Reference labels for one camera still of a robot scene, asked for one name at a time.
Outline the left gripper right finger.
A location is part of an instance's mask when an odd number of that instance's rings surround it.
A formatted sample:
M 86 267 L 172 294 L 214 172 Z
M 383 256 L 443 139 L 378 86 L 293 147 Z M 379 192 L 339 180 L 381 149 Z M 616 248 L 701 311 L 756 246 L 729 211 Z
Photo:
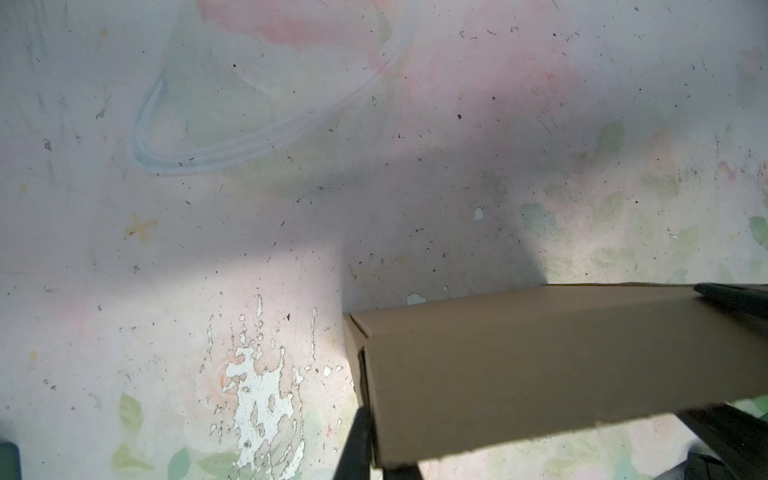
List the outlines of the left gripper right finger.
M 423 480 L 423 476 L 417 464 L 401 466 L 394 469 L 383 470 L 384 480 Z

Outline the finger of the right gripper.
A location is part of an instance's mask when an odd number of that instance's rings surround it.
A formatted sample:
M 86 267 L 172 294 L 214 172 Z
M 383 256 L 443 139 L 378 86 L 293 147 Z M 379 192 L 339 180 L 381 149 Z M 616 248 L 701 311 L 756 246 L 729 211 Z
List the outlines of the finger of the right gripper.
M 694 290 L 701 298 L 724 310 L 767 319 L 767 291 L 754 286 L 699 283 Z
M 676 416 L 720 458 L 734 479 L 767 478 L 766 420 L 727 404 Z

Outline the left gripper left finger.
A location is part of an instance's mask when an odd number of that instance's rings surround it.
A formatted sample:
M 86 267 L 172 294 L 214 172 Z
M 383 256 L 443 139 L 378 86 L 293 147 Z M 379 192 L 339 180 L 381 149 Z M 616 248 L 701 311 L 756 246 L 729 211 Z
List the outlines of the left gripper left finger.
M 333 480 L 369 480 L 374 428 L 369 409 L 360 407 L 353 419 Z

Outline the brown cardboard box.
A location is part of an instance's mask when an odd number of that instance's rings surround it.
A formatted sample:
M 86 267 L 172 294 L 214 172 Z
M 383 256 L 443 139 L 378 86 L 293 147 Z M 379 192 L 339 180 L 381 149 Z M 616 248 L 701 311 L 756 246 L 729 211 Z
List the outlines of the brown cardboard box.
M 545 285 L 347 313 L 385 469 L 767 391 L 767 319 L 695 285 Z

